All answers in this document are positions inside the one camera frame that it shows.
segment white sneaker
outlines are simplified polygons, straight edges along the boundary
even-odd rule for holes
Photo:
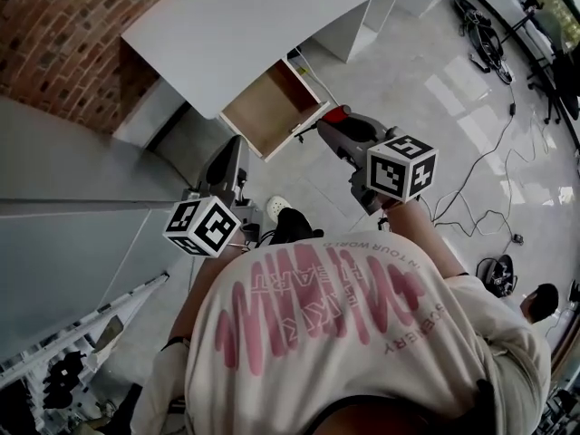
[[[277,195],[271,197],[266,204],[266,213],[276,224],[278,223],[278,216],[280,211],[284,208],[291,208],[292,206],[282,197]]]

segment wooden drawer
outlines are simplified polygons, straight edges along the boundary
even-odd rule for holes
[[[286,60],[280,60],[253,81],[220,114],[235,133],[264,161],[270,160],[302,129],[330,106]]]

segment brick wall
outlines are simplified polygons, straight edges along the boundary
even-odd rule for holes
[[[157,1],[0,0],[0,94],[113,133],[158,77],[121,40]]]

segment sleeve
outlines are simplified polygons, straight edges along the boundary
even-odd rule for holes
[[[185,394],[189,341],[168,343],[155,357],[130,422],[132,433],[160,435],[173,400]]]
[[[476,334],[491,351],[506,433],[531,433],[539,423],[550,386],[551,356],[546,340],[476,277],[448,280]]]

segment pink graphic print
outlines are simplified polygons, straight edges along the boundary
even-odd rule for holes
[[[289,249],[294,251],[295,262]],[[388,330],[389,319],[392,319],[389,317],[390,308],[402,324],[409,326],[414,322],[412,312],[419,309],[419,298],[425,295],[425,291],[413,273],[404,274],[395,265],[387,265],[385,271],[379,259],[367,256],[368,269],[364,272],[371,274],[367,280],[348,249],[341,249],[337,255],[333,248],[327,248],[326,253],[346,296],[345,304],[339,302],[334,285],[311,245],[295,244],[291,248],[281,248],[275,257],[267,254],[264,263],[255,262],[251,267],[249,307],[244,284],[234,283],[231,313],[225,309],[220,312],[215,335],[216,351],[223,352],[227,368],[238,369],[240,353],[245,348],[250,371],[254,375],[262,374],[264,325],[274,357],[283,357],[295,350],[302,330],[306,330],[311,339],[320,338],[322,334],[338,339],[345,337],[348,331],[344,307],[352,313],[359,341],[368,344],[370,335],[356,286],[360,288],[380,333],[385,334]]]

